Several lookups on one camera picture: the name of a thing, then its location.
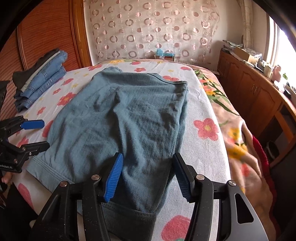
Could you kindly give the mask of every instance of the flower center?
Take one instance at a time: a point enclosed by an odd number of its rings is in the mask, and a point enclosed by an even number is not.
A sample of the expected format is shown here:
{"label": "flower center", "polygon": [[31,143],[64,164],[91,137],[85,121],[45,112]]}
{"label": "flower center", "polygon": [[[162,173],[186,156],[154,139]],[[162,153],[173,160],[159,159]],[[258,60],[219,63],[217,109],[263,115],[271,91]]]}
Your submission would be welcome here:
{"label": "flower center", "polygon": [[211,130],[211,127],[210,127],[209,125],[206,125],[206,126],[205,126],[205,130],[206,130],[206,131],[210,131],[210,130]]}

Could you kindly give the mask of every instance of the red blanket trim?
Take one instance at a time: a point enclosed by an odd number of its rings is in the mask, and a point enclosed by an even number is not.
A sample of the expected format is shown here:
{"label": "red blanket trim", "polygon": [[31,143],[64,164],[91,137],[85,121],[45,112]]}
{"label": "red blanket trim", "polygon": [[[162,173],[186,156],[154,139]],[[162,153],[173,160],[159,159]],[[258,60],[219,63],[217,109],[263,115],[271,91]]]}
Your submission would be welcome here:
{"label": "red blanket trim", "polygon": [[272,204],[271,204],[270,211],[269,211],[269,217],[270,217],[270,220],[272,221],[272,223],[274,224],[274,228],[276,230],[276,236],[278,237],[281,233],[281,230],[280,230],[280,227],[273,215],[273,209],[274,209],[274,205],[276,202],[276,195],[277,194],[276,194],[274,182],[273,182],[271,175],[270,175],[269,163],[268,163],[266,154],[262,149],[261,144],[254,136],[253,136],[253,146],[254,146],[254,149],[257,152],[259,159],[261,161],[262,172],[263,172],[262,174],[263,174],[263,176],[267,182],[267,185],[269,186],[269,190],[271,191],[272,196],[273,196]]}

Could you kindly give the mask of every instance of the peach floral blanket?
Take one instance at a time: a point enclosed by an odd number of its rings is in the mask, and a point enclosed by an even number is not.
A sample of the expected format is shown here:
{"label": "peach floral blanket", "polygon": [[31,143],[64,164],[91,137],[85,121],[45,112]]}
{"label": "peach floral blanket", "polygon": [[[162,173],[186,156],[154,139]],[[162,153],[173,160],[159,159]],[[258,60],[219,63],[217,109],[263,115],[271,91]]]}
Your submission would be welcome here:
{"label": "peach floral blanket", "polygon": [[273,241],[276,239],[277,227],[271,214],[275,190],[266,155],[228,100],[216,76],[207,69],[190,67],[195,70],[217,117],[227,150],[231,178],[239,184],[259,216],[269,241]]}

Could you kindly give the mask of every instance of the bed sheet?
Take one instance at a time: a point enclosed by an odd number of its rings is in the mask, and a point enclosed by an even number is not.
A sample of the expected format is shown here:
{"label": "bed sheet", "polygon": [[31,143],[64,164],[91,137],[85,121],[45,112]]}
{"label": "bed sheet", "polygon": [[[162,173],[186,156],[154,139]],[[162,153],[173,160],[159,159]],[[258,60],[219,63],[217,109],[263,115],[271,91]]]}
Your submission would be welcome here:
{"label": "bed sheet", "polygon": [[[210,101],[192,68],[177,63],[109,61],[106,64],[70,71],[45,92],[29,110],[20,113],[29,120],[43,119],[45,127],[40,130],[21,130],[11,136],[9,141],[21,146],[46,140],[51,123],[63,106],[91,81],[93,75],[109,66],[116,66],[124,72],[158,73],[167,80],[187,81],[188,108],[181,155],[187,164],[195,168],[197,173],[204,174],[212,181],[225,183],[230,179],[222,133]],[[26,170],[14,175],[13,182],[28,204],[39,214],[50,197],[50,192]],[[182,197],[178,182],[174,177],[169,186],[166,202],[157,217],[152,240],[183,240],[193,206],[194,204],[187,203]],[[215,202],[210,240],[216,240],[217,226],[218,203]],[[84,240],[83,223],[80,216],[79,235],[80,239]]]}

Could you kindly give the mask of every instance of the blue gripper pad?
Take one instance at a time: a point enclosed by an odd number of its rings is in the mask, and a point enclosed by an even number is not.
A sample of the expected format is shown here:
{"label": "blue gripper pad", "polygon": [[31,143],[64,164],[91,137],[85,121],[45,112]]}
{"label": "blue gripper pad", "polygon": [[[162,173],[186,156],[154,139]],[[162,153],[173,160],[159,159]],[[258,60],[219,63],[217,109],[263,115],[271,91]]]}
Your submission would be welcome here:
{"label": "blue gripper pad", "polygon": [[119,180],[120,173],[123,167],[123,155],[121,153],[118,154],[116,161],[111,169],[109,177],[106,181],[106,191],[104,194],[104,199],[106,202],[109,202],[111,198],[113,198],[117,183]]}
{"label": "blue gripper pad", "polygon": [[194,178],[192,177],[187,165],[185,164],[180,153],[173,155],[173,167],[181,189],[182,196],[189,202],[191,195],[191,186],[193,188]]}
{"label": "blue gripper pad", "polygon": [[23,122],[20,127],[25,130],[42,129],[44,127],[43,120],[27,120]]}

